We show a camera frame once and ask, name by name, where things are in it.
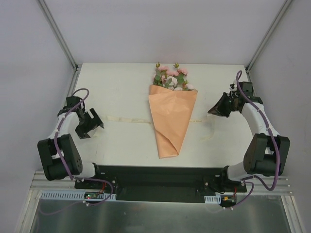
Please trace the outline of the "cream ribbon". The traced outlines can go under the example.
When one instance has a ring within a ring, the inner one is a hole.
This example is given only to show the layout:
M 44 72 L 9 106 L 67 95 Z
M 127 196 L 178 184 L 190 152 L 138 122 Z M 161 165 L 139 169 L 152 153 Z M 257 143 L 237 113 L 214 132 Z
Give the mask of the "cream ribbon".
M 156 143 L 156 130 L 151 118 L 126 118 L 121 116 L 101 115 L 104 129 L 98 129 L 94 138 L 100 142 L 124 141 L 130 133 L 141 141 Z M 205 116 L 202 119 L 191 119 L 183 142 L 205 142 L 215 135 L 215 117 Z

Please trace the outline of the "pink fake flower stem three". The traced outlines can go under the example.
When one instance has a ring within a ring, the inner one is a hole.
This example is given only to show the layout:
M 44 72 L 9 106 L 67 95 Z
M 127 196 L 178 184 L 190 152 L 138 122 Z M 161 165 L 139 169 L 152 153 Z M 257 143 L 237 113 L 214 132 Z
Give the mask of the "pink fake flower stem three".
M 195 88 L 192 84 L 190 84 L 187 80 L 185 80 L 182 85 L 181 88 L 183 91 L 194 91 Z

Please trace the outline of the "pink fake flower stem one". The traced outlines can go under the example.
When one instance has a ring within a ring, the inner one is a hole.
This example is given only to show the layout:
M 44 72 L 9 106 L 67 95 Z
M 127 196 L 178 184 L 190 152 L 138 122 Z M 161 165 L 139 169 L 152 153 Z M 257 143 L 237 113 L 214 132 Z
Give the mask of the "pink fake flower stem one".
M 178 63 L 175 63 L 173 67 L 173 76 L 177 79 L 178 84 L 187 83 L 188 71 Z

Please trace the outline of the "kraft wrapping paper sheet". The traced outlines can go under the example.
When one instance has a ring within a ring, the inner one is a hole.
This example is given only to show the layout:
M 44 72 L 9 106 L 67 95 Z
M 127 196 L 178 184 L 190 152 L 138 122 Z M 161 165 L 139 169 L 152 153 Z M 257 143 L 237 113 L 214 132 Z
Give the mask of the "kraft wrapping paper sheet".
M 160 159 L 180 154 L 197 94 L 197 90 L 174 91 L 150 86 L 148 101 Z

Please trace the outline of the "pink fake flower stem four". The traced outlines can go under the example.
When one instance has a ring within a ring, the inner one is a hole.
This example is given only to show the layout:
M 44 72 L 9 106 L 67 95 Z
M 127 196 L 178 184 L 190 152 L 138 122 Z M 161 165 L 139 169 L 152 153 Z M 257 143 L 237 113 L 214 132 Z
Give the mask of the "pink fake flower stem four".
M 174 90 L 175 88 L 177 88 L 177 86 L 178 80 L 173 76 L 169 76 L 164 83 L 164 87 L 170 90 Z

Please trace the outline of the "pink fake flower stem two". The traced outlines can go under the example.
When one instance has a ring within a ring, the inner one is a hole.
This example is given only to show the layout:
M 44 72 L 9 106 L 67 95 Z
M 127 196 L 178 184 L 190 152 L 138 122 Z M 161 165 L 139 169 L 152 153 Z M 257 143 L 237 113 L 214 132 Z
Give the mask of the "pink fake flower stem two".
M 155 74 L 153 76 L 153 85 L 160 85 L 162 86 L 167 78 L 168 78 L 168 71 L 169 68 L 167 66 L 163 66 L 160 63 L 155 65 Z

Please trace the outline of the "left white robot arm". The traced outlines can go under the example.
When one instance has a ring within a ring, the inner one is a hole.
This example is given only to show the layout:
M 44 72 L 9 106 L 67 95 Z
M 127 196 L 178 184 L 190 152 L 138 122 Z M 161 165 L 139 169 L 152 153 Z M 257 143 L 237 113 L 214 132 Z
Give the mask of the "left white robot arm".
M 86 183 L 93 189 L 103 183 L 99 166 L 84 162 L 78 144 L 91 138 L 90 133 L 104 124 L 94 108 L 86 110 L 83 99 L 78 96 L 66 98 L 66 105 L 57 114 L 58 122 L 51 135 L 37 144 L 45 177 L 49 181 L 61 180 L 69 175 Z

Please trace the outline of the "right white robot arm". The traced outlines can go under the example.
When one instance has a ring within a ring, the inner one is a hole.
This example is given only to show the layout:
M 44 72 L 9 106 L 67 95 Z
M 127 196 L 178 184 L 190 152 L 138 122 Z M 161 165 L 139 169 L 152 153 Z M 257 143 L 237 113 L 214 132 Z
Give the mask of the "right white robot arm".
M 261 98 L 254 96 L 251 82 L 231 84 L 229 93 L 224 92 L 208 111 L 218 117 L 229 117 L 232 112 L 239 112 L 246 119 L 253 138 L 243 161 L 223 168 L 224 176 L 219 179 L 219 187 L 228 192 L 236 182 L 255 178 L 267 190 L 273 191 L 285 167 L 289 138 L 281 136 L 272 127 Z

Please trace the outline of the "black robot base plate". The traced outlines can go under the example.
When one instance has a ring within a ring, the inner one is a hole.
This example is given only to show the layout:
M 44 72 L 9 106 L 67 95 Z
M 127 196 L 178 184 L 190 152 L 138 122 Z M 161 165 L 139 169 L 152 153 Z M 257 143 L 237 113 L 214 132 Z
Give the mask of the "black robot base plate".
M 99 166 L 93 181 L 76 182 L 76 189 L 113 193 L 117 200 L 202 203 L 205 196 L 246 193 L 228 179 L 226 168 Z

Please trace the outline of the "left aluminium frame post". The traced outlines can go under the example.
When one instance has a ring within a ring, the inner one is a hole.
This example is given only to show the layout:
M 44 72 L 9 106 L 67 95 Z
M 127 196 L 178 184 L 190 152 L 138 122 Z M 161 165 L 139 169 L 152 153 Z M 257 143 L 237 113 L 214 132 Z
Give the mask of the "left aluminium frame post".
M 52 12 L 49 9 L 46 1 L 45 0 L 37 0 L 36 2 L 38 4 L 39 8 L 41 9 L 48 25 L 50 26 L 52 33 L 53 33 L 54 37 L 56 38 L 56 40 L 57 40 L 60 48 L 62 49 L 64 55 L 66 56 L 70 65 L 72 66 L 72 68 L 74 70 L 76 70 L 78 65 L 77 65 L 77 63 L 76 63 L 76 61 L 75 61 L 75 59 L 74 59 L 74 57 L 73 57 L 73 55 L 72 55 L 72 53 L 68 47 L 68 45 L 67 45 L 67 43 L 66 43 L 66 41 L 65 41 L 65 39 L 64 39 L 60 29 L 59 29 L 59 27 L 58 27 L 53 15 L 52 15 Z

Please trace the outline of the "aluminium frame post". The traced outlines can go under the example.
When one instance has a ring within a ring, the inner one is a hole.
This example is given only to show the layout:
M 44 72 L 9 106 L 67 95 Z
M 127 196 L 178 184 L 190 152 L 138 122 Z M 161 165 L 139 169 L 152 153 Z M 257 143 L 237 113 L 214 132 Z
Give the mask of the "aluminium frame post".
M 76 61 L 75 61 L 75 59 L 74 59 L 74 57 L 73 57 L 73 55 L 72 55 L 72 53 L 68 47 L 68 45 L 67 45 L 67 43 L 66 43 L 66 41 L 65 41 L 65 39 L 64 39 L 60 29 L 59 29 L 59 27 L 58 27 L 53 15 L 52 15 L 52 12 L 49 9 L 46 1 L 45 0 L 37 0 L 36 2 L 38 4 L 39 8 L 41 9 L 48 25 L 50 26 L 52 33 L 53 33 L 54 37 L 56 38 L 56 40 L 57 40 L 60 48 L 62 49 L 64 55 L 66 56 L 70 65 L 72 66 L 72 68 L 74 70 L 76 70 L 78 65 L 77 65 L 77 63 L 76 63 Z
M 294 2 L 293 0 L 285 0 L 283 2 L 281 8 L 278 10 L 276 16 L 274 17 L 274 19 L 273 19 L 272 23 L 270 24 L 268 30 L 266 31 L 264 37 L 260 41 L 255 53 L 253 54 L 252 58 L 250 59 L 248 65 L 246 66 L 246 68 L 245 68 L 246 73 L 249 73 L 251 71 L 251 69 L 253 68 L 253 66 L 255 65 L 260 54 L 264 50 L 264 48 L 267 45 L 267 43 L 269 42 L 271 36 L 273 35 L 275 30 L 277 29 L 278 25 L 280 24 L 280 22 L 282 21 L 282 19 L 286 15 L 288 9 L 290 8 L 290 6 L 292 5 L 293 2 Z

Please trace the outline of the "right aluminium frame post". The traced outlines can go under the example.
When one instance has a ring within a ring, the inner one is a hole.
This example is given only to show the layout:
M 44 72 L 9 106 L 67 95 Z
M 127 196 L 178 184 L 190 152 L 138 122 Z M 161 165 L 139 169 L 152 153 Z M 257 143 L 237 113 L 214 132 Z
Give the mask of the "right aluminium frame post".
M 282 21 L 282 19 L 286 15 L 288 9 L 290 8 L 290 6 L 292 5 L 293 2 L 294 2 L 293 0 L 285 0 L 283 2 L 281 8 L 278 10 L 276 16 L 274 17 L 274 19 L 273 19 L 272 23 L 270 24 L 268 30 L 266 31 L 264 37 L 260 41 L 255 53 L 253 54 L 252 58 L 250 59 L 248 65 L 246 66 L 246 68 L 245 68 L 246 73 L 249 73 L 251 71 L 251 69 L 253 68 L 253 66 L 255 65 L 260 54 L 264 50 L 264 48 L 267 45 L 267 43 L 269 42 L 271 36 L 273 35 L 275 30 L 277 29 L 278 25 L 280 24 L 280 22 Z

